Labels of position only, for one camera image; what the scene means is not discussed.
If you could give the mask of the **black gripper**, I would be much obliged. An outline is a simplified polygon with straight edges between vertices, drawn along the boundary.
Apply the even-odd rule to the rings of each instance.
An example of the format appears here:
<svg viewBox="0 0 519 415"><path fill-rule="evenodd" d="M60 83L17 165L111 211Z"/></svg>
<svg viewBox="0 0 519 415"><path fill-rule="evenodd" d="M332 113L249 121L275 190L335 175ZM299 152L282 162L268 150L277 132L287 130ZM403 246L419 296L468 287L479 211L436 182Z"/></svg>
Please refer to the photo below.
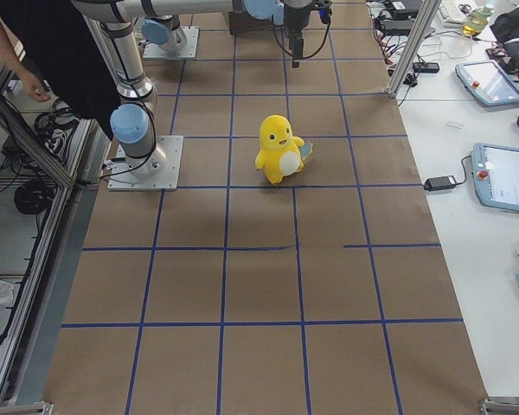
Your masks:
<svg viewBox="0 0 519 415"><path fill-rule="evenodd" d="M302 30L310 21L311 0L285 0L284 25L289 30L289 47L292 53L292 68L299 68L304 59L304 37Z"/></svg>

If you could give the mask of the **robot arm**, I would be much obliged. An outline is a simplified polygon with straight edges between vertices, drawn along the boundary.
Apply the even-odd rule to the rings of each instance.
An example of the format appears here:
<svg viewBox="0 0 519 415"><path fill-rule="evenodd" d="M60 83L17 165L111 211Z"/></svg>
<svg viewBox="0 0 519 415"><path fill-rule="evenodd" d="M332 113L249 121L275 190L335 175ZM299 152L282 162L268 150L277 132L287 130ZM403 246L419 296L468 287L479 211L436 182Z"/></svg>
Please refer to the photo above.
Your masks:
<svg viewBox="0 0 519 415"><path fill-rule="evenodd" d="M164 50L177 50L187 42L179 15L146 17L141 24L141 33L147 42Z"/></svg>
<svg viewBox="0 0 519 415"><path fill-rule="evenodd" d="M91 30L120 97L137 102L157 93L144 72L134 35L135 18L243 11L256 19L279 15L290 37L292 58L302 60L302 32L315 9L313 1L74 1L73 6Z"/></svg>

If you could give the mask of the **person hand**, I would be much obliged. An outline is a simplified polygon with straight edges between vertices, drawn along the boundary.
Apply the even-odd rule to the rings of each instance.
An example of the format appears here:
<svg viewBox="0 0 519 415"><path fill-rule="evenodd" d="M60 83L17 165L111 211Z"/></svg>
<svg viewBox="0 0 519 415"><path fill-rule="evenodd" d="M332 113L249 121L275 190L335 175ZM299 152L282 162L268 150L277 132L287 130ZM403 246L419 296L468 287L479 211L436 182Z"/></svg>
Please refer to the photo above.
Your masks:
<svg viewBox="0 0 519 415"><path fill-rule="evenodd" d="M51 99L41 81L32 73L24 73L19 76L24 91L30 98L37 102L46 102Z"/></svg>

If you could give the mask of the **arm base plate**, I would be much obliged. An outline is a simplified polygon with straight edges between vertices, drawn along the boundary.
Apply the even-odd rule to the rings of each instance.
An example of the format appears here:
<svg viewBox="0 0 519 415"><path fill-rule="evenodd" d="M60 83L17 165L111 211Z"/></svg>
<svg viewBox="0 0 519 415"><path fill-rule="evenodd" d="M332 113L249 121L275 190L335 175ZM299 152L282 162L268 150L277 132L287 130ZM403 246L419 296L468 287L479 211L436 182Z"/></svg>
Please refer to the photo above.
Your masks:
<svg viewBox="0 0 519 415"><path fill-rule="evenodd" d="M116 157L123 161L112 166L107 187L111 191L149 191L177 189L183 154L184 137L180 135L158 136L157 146L151 157L142 161L126 157L119 144Z"/></svg>
<svg viewBox="0 0 519 415"><path fill-rule="evenodd" d="M145 60L180 61L194 59L200 30L196 26L180 26L169 30L159 26L142 29L146 40Z"/></svg>

